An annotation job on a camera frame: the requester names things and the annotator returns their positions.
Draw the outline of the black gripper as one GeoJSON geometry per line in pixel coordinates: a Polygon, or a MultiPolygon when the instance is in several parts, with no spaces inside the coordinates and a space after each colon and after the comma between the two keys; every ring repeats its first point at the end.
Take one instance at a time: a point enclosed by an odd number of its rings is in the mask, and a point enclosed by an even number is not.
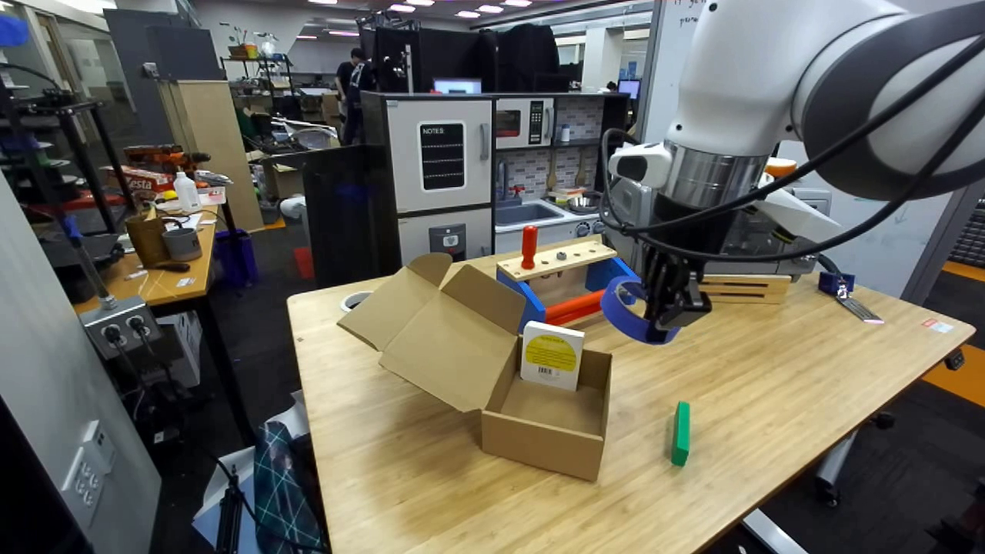
{"type": "Polygon", "coordinates": [[[697,290],[704,270],[703,251],[721,251],[733,212],[696,218],[696,206],[659,197],[649,214],[652,245],[645,248],[645,331],[663,328],[665,299],[674,321],[697,321],[710,310],[710,299],[697,290]]]}

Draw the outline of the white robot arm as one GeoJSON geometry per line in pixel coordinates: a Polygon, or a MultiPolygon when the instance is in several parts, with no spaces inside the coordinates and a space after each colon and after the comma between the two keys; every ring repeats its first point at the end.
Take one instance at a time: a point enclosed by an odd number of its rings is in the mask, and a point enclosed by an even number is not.
{"type": "Polygon", "coordinates": [[[911,11],[895,0],[707,0],[663,139],[665,178],[643,232],[645,331],[710,310],[703,264],[733,212],[763,193],[794,134],[806,170],[895,208],[985,176],[985,3],[911,11]]]}

